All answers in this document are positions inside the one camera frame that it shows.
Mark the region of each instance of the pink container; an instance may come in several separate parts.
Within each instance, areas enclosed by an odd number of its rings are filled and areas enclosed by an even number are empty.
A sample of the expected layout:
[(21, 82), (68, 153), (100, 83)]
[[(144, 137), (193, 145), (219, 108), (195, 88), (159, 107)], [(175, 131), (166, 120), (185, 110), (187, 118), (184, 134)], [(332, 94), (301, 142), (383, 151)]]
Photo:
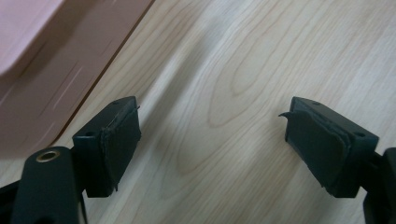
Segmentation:
[(55, 140), (151, 1), (0, 1), (2, 158)]

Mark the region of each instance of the wooden table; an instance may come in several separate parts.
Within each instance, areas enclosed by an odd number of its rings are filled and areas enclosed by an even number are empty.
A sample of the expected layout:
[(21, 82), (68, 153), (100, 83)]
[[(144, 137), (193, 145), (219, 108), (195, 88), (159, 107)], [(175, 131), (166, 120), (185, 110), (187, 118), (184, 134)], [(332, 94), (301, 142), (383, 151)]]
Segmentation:
[(55, 145), (129, 95), (143, 137), (91, 223), (364, 223), (364, 190), (328, 195), (277, 115), (309, 98), (396, 146), (396, 1), (158, 0)]

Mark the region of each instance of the table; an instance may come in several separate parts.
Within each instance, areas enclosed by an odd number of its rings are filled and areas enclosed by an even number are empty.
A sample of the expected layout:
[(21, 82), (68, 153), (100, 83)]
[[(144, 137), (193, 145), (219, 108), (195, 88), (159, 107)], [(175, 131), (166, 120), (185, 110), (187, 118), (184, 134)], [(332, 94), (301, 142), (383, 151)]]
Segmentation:
[[(393, 0), (156, 1), (54, 145), (135, 95), (142, 139), (91, 223), (364, 223), (284, 141), (292, 96), (396, 146)], [(23, 158), (1, 161), (0, 183)]]

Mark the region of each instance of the wooden surface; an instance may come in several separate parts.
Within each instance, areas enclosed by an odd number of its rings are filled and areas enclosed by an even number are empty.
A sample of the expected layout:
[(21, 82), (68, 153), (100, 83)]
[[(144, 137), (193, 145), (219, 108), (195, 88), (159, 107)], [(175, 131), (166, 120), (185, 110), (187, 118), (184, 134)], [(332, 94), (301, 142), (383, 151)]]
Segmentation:
[[(141, 142), (91, 223), (364, 223), (284, 141), (291, 97), (396, 146), (396, 1), (158, 0), (56, 145), (135, 95)], [(2, 161), (1, 183), (23, 159)]]

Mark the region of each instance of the pink plastic bin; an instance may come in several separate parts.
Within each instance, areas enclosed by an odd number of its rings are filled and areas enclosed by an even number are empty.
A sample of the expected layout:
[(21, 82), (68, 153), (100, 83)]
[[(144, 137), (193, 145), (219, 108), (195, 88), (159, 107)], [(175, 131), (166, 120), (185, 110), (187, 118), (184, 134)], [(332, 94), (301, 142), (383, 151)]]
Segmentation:
[(47, 147), (152, 0), (0, 1), (0, 157)]

